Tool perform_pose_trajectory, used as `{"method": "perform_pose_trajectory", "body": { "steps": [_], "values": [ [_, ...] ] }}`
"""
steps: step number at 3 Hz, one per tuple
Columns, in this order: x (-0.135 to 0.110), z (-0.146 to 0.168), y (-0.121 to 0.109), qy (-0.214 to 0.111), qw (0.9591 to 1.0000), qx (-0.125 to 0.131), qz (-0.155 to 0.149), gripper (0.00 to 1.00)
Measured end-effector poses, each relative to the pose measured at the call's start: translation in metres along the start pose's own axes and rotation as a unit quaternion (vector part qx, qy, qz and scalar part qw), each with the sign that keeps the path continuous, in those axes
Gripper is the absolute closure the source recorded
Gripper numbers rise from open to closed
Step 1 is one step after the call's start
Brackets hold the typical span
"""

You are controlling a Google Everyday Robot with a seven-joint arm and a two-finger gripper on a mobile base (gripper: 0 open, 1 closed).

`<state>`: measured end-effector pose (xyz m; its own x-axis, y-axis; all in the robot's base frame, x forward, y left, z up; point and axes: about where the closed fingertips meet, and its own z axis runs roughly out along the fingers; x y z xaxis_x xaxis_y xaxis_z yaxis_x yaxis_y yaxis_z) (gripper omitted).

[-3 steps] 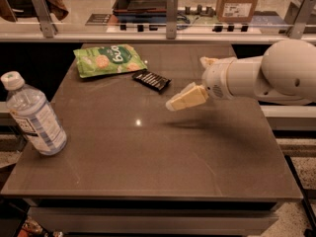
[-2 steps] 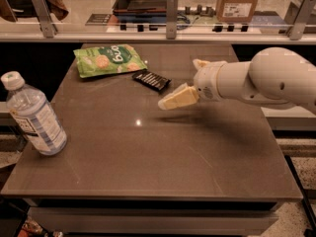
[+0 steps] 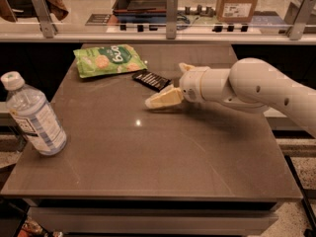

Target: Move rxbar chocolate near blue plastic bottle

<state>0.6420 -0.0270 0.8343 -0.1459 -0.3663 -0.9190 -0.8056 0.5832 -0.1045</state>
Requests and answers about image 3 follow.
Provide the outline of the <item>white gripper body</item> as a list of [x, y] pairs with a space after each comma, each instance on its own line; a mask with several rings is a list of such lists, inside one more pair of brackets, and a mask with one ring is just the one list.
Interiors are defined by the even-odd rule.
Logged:
[[195, 67], [186, 71], [179, 80], [184, 98], [191, 103], [202, 103], [201, 79], [208, 67]]

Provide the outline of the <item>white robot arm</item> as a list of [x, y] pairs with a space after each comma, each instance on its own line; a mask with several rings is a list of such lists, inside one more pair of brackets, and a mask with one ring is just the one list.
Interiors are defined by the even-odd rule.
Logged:
[[179, 65], [179, 85], [170, 85], [145, 101], [149, 109], [216, 102], [246, 113], [273, 108], [316, 137], [316, 90], [304, 86], [264, 60], [244, 58], [230, 68]]

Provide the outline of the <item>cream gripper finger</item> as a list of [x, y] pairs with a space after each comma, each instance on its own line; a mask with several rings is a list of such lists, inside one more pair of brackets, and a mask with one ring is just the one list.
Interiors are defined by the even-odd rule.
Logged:
[[195, 67], [194, 67], [193, 65], [190, 65], [190, 64], [187, 64], [187, 63], [184, 63], [184, 62], [181, 62], [181, 63], [179, 64], [179, 68], [180, 68], [180, 70], [181, 70], [183, 73], [185, 73], [185, 72], [187, 72], [187, 71], [190, 71], [190, 70], [192, 70], [192, 69], [195, 69]]
[[145, 105], [149, 109], [159, 109], [172, 107], [180, 104], [184, 99], [179, 87], [169, 85], [159, 93], [156, 93], [145, 100]]

